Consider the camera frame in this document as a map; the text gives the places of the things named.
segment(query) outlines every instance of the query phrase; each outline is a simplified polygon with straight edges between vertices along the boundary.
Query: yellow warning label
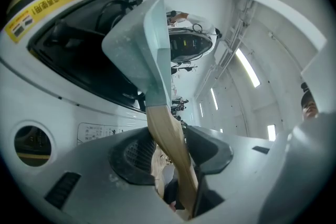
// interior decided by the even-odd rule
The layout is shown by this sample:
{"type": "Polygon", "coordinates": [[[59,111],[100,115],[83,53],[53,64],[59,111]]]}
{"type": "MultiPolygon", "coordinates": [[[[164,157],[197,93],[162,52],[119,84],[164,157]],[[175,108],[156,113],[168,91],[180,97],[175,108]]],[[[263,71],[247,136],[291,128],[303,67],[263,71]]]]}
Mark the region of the yellow warning label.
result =
{"type": "Polygon", "coordinates": [[[74,0],[37,0],[15,16],[5,27],[12,41],[20,39],[49,13],[74,0]]]}

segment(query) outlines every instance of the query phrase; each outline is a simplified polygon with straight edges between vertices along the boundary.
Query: fluorescent light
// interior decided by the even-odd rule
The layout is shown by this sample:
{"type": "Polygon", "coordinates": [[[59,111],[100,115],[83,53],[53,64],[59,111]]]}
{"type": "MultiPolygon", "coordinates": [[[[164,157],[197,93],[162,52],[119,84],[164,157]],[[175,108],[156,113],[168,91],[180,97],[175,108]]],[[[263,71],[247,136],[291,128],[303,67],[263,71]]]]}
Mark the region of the fluorescent light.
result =
{"type": "Polygon", "coordinates": [[[217,106],[217,102],[216,102],[216,98],[215,98],[214,90],[213,90],[212,88],[211,88],[211,94],[212,94],[212,98],[214,99],[214,103],[215,103],[216,110],[218,110],[218,106],[217,106]]]}
{"type": "Polygon", "coordinates": [[[268,130],[268,139],[270,141],[275,141],[275,125],[269,125],[267,126],[267,130],[268,130]]]}
{"type": "Polygon", "coordinates": [[[201,103],[199,103],[199,107],[201,109],[201,115],[202,115],[202,118],[203,118],[203,112],[202,112],[202,106],[201,106],[201,103]]]}
{"type": "Polygon", "coordinates": [[[246,69],[246,72],[248,73],[248,75],[250,76],[250,79],[253,83],[254,88],[260,85],[260,81],[258,80],[257,75],[255,74],[252,66],[250,65],[250,63],[248,62],[248,60],[246,59],[246,57],[243,55],[243,53],[241,52],[240,49],[237,49],[236,51],[236,55],[238,56],[238,58],[240,59],[240,61],[242,62],[243,66],[246,69]]]}

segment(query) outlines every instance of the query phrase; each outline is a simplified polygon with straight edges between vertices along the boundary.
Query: circular opening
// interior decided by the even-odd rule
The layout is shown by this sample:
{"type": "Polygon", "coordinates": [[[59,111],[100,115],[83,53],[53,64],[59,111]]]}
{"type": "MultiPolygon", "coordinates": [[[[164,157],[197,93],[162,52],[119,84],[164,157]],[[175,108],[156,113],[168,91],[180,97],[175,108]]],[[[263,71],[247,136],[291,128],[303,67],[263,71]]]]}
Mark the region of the circular opening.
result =
{"type": "Polygon", "coordinates": [[[14,139],[17,156],[29,166],[45,164],[51,155],[47,134],[35,126],[25,126],[17,131],[14,139]]]}

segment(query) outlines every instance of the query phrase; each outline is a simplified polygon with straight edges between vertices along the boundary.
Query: white label sticker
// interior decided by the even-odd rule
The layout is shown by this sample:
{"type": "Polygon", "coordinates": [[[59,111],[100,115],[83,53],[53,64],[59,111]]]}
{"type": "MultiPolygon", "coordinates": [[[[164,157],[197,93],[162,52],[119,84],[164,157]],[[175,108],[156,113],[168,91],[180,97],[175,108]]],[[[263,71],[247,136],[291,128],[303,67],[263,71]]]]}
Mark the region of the white label sticker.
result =
{"type": "Polygon", "coordinates": [[[82,143],[114,135],[117,133],[134,130],[140,126],[114,126],[114,125],[99,125],[90,123],[80,123],[77,132],[77,145],[82,143]]]}

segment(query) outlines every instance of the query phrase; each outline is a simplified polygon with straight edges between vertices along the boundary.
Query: wooden stick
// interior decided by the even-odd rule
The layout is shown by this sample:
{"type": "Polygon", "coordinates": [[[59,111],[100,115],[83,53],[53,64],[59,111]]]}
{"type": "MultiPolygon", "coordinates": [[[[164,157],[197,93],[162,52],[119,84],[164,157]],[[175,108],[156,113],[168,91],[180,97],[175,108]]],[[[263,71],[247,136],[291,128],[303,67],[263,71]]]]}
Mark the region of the wooden stick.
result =
{"type": "Polygon", "coordinates": [[[192,215],[198,182],[186,148],[181,123],[173,117],[166,105],[147,107],[146,114],[148,129],[153,139],[179,173],[178,197],[192,215]]]}

